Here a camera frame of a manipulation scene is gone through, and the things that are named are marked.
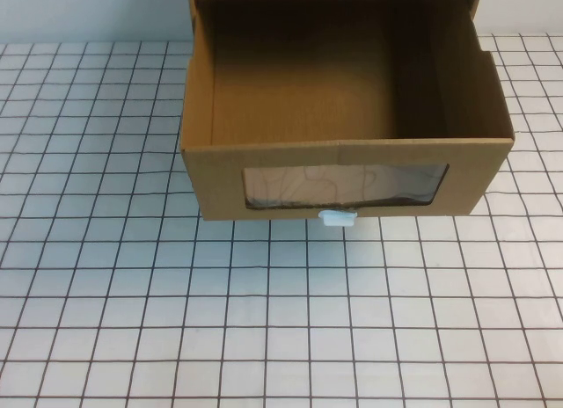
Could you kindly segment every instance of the window cutout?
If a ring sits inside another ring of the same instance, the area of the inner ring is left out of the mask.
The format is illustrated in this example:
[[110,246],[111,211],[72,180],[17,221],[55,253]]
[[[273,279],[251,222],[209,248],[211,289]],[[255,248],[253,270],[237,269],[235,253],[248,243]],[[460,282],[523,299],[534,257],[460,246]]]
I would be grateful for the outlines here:
[[248,208],[427,206],[447,164],[246,168]]

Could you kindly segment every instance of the white plastic clip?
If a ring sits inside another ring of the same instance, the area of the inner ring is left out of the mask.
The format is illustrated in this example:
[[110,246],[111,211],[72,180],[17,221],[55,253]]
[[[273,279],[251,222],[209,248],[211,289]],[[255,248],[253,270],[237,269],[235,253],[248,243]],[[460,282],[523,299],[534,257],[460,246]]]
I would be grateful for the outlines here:
[[355,212],[341,212],[339,210],[323,210],[318,214],[323,220],[325,226],[354,226],[355,218],[358,214]]

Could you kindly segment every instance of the white grid surface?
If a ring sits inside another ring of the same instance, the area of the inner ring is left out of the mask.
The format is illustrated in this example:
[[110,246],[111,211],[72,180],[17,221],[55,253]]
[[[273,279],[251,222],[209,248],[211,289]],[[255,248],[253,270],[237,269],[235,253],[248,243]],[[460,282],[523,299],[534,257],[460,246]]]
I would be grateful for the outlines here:
[[0,45],[0,406],[563,406],[563,37],[481,39],[486,197],[351,229],[198,216],[190,43]]

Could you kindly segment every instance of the box side panel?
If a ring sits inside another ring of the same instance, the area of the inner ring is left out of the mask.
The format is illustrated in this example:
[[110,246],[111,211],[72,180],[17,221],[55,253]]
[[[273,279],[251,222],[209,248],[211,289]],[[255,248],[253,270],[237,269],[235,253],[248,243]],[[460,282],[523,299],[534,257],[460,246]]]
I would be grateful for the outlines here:
[[512,138],[498,74],[463,0],[433,0],[428,30],[450,136]]
[[194,21],[194,55],[186,81],[180,148],[209,145],[213,127],[215,46],[210,3],[198,3]]

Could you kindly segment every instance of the cardboard box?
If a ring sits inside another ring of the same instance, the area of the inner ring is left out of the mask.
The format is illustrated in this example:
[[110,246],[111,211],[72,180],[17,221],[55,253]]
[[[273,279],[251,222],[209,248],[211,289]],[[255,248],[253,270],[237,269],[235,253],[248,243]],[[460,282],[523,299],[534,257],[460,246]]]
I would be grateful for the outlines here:
[[191,0],[207,220],[466,215],[514,143],[478,0]]

